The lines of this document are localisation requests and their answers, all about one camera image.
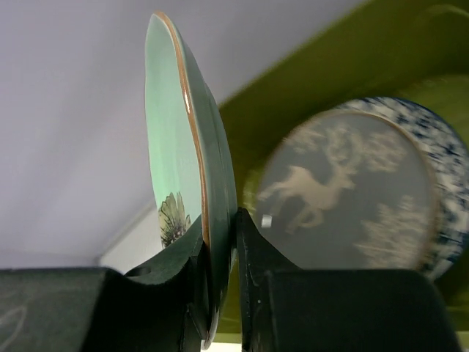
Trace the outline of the blue floral rim plate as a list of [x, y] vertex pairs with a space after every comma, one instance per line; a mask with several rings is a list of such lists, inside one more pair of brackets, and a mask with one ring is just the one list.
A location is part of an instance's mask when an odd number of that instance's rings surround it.
[[403, 98], [367, 97], [339, 104], [337, 109], [384, 117], [405, 129], [429, 157], [440, 192], [442, 219], [422, 269], [438, 279], [468, 245], [468, 148], [458, 133], [428, 108]]

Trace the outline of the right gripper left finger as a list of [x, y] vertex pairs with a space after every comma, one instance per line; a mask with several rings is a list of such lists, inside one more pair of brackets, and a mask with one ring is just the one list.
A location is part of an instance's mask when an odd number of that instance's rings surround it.
[[125, 273], [143, 289], [133, 300], [133, 351], [183, 351], [187, 336], [208, 337], [207, 264], [198, 217], [181, 238]]

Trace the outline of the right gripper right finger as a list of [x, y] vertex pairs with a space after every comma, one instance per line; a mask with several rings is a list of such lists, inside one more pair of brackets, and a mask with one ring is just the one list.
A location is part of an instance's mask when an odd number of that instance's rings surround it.
[[301, 351], [293, 278], [299, 268], [270, 244], [249, 212], [235, 216], [244, 351]]

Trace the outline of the mint green flower plate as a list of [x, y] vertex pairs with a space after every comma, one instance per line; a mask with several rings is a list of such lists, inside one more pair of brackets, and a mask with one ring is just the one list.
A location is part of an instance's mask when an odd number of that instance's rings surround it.
[[152, 14], [145, 41], [145, 116], [152, 188], [164, 246], [194, 228], [207, 253], [208, 322], [213, 342], [235, 246], [237, 198], [229, 145], [217, 104], [175, 24]]

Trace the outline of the grey deer plate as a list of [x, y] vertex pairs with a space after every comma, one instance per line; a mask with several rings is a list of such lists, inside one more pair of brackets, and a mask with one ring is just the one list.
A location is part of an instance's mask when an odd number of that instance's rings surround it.
[[254, 222], [307, 269], [420, 270], [437, 233], [435, 172], [416, 139], [376, 114], [314, 115], [273, 151]]

